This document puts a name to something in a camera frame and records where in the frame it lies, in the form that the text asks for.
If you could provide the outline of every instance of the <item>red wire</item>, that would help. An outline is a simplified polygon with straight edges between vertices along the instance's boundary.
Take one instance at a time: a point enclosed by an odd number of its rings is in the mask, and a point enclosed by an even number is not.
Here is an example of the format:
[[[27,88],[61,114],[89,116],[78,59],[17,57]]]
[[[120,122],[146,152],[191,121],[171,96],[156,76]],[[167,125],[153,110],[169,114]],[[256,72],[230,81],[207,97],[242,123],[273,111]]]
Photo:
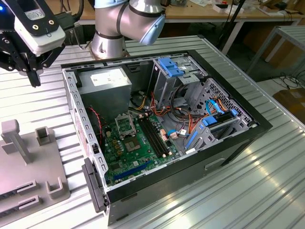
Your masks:
[[[89,107],[89,109],[95,113],[96,117],[97,117],[97,120],[99,122],[99,126],[100,126],[100,146],[102,145],[102,125],[101,125],[101,121],[100,121],[100,117],[99,117],[99,114],[91,107]]]

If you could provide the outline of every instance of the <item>wire bundle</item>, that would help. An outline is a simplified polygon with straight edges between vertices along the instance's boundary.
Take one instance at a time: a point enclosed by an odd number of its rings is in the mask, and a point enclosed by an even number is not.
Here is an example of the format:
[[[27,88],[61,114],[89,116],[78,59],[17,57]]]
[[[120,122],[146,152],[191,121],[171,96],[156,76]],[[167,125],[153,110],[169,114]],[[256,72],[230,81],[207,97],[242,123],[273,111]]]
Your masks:
[[[100,121],[100,115],[92,108],[92,107],[89,107],[89,109],[95,114],[96,118],[97,118],[97,121],[99,123],[99,129],[100,129],[100,146],[102,145],[102,124],[101,124],[101,121]]]

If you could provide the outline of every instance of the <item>cardboard box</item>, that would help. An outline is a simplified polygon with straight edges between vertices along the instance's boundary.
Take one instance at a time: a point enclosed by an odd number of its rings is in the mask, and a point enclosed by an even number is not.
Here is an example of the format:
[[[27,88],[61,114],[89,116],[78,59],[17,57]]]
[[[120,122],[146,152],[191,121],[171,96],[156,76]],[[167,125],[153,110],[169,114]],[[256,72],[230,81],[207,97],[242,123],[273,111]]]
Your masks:
[[[294,10],[299,0],[288,0],[286,9]]]
[[[281,105],[305,124],[305,89],[281,90],[273,95]]]

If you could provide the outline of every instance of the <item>metal bracket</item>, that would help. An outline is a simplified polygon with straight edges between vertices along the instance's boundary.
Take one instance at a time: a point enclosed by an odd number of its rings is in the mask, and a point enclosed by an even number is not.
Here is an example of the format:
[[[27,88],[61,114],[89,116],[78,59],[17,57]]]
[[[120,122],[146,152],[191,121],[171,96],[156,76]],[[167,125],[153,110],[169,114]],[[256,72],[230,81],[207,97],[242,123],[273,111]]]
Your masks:
[[[86,183],[88,185],[95,212],[99,213],[101,211],[106,211],[109,202],[103,191],[103,186],[102,182],[100,181],[99,174],[94,170],[94,167],[89,158],[86,158],[84,161],[85,164],[81,168],[85,175]]]

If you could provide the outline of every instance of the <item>aluminum table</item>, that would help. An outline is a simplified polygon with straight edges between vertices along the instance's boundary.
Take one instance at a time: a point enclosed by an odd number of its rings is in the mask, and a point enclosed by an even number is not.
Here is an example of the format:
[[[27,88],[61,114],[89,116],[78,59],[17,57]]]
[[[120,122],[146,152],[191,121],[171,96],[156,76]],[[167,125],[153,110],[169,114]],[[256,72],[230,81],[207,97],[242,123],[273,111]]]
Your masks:
[[[256,83],[197,36],[164,38],[152,46],[127,42],[131,55],[197,50],[273,128],[232,163],[138,211],[111,228],[300,228],[305,225],[305,126]],[[81,171],[83,156],[69,113],[60,64],[92,60],[89,51],[66,47],[45,70],[41,86],[0,70],[0,121],[16,118],[21,134],[55,130],[71,197],[5,229],[106,228],[96,214]]]
[[[285,40],[290,41],[292,44],[294,44],[296,47],[299,47],[303,51],[305,51],[305,26],[299,25],[299,26],[275,26],[262,46],[259,48],[255,56],[252,58],[249,68],[247,69],[247,74],[251,72],[251,70],[256,65],[257,61],[263,55],[264,51],[268,47],[269,43],[272,41],[272,39],[275,37],[275,35],[280,35],[282,38],[276,45],[276,47],[272,50],[272,52],[275,50],[275,52],[278,50],[278,48],[284,43]],[[293,75],[304,65],[304,62],[302,61],[300,65],[298,65],[293,72]]]

